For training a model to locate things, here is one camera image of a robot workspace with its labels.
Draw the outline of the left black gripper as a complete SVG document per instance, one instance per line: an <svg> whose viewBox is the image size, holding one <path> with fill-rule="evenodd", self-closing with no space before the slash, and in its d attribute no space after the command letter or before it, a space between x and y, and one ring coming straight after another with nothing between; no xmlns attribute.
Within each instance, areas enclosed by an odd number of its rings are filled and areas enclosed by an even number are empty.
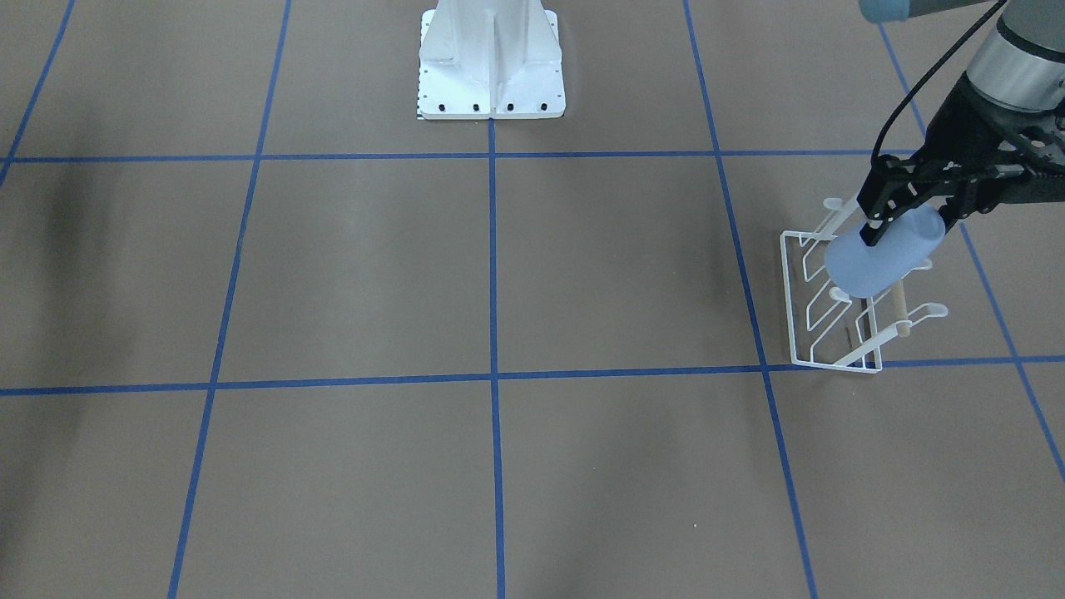
<svg viewBox="0 0 1065 599"><path fill-rule="evenodd" d="M1062 203L1063 106L1017 112L984 97L967 76L929 123L924 144L910 158L878 153L857 193L861 240L875 247L892 220L933 197L944 227L998 205Z"/></svg>

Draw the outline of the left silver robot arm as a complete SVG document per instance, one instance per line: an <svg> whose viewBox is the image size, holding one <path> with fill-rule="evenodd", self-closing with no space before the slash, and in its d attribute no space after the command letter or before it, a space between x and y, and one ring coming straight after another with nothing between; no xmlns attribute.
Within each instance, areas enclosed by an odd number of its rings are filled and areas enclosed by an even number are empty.
<svg viewBox="0 0 1065 599"><path fill-rule="evenodd" d="M857 194L861 239L882 242L903 216L943 197L950 230L1000 205L1063 201L1063 4L998 1L957 42L993 29L910 158L881 151Z"/></svg>

